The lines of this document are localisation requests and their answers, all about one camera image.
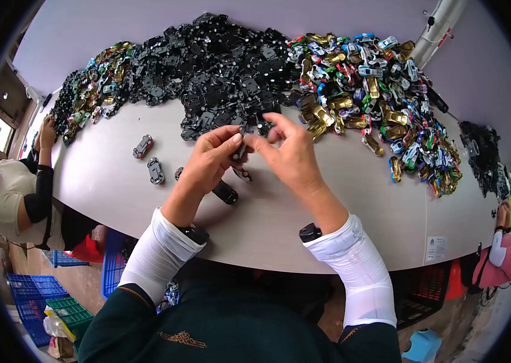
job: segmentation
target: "hand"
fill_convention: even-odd
[[[279,113],[266,113],[264,118],[276,124],[268,139],[248,134],[244,143],[264,157],[278,178],[314,214],[323,234],[338,231],[346,223],[348,211],[320,175],[312,135]],[[283,142],[279,148],[271,145],[280,139]]]
[[[37,152],[40,151],[40,131],[42,130],[42,127],[40,126],[40,129],[38,130],[38,134],[36,134],[36,137],[34,138],[34,150]]]
[[[56,140],[56,132],[54,131],[54,116],[48,115],[44,117],[42,127],[38,132],[40,136],[40,147],[42,149],[52,150],[54,141]]]
[[[510,205],[509,201],[505,200],[499,207],[498,207],[498,219],[497,219],[497,225],[505,227],[506,220],[508,219],[508,215],[510,213]]]
[[[297,196],[323,188],[324,180],[314,155],[312,135],[279,113],[265,113],[264,118],[276,124],[269,131],[268,139],[247,134],[245,144],[259,152],[278,178]],[[279,148],[271,145],[280,139],[283,142]]]
[[[230,155],[239,148],[239,126],[223,126],[198,140],[177,184],[186,184],[201,192],[201,197],[216,187],[233,162]]]
[[[177,227],[191,225],[201,199],[216,187],[225,170],[234,164],[229,156],[242,143],[243,138],[238,132],[239,126],[223,126],[197,140],[179,181],[161,208],[169,222]]]

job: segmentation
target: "smartwatch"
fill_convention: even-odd
[[[209,234],[202,228],[197,227],[177,227],[183,234],[197,244],[206,243],[209,240]]]
[[[310,223],[300,229],[300,239],[302,243],[310,242],[320,237],[322,237],[322,231],[320,228],[316,227],[314,223]]]

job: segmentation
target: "label sticker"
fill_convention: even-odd
[[[445,258],[447,248],[447,236],[427,237],[426,262],[438,261]]]

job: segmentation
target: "white arm sleeve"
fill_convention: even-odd
[[[344,283],[344,326],[382,322],[397,327],[389,272],[356,215],[349,214],[338,231],[304,246]]]
[[[197,244],[185,236],[157,208],[132,251],[119,286],[137,284],[157,306],[165,295],[167,282],[204,246],[205,243]]]
[[[502,231],[495,232],[490,250],[490,262],[496,267],[501,267],[503,259],[506,258],[506,247],[502,247]]]

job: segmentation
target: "pink shirt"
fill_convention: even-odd
[[[483,273],[481,274],[481,281],[479,282],[480,288],[485,288],[488,286],[499,286],[504,283],[511,281],[511,235],[504,235],[502,238],[502,247],[506,247],[506,257],[503,259],[503,263],[501,267],[496,267],[492,265],[492,263],[487,260],[485,267],[483,269]],[[481,251],[481,258],[477,266],[475,267],[475,271],[473,272],[473,280],[471,283],[477,282],[477,276],[481,271],[481,266],[489,253],[489,249],[484,249]]]

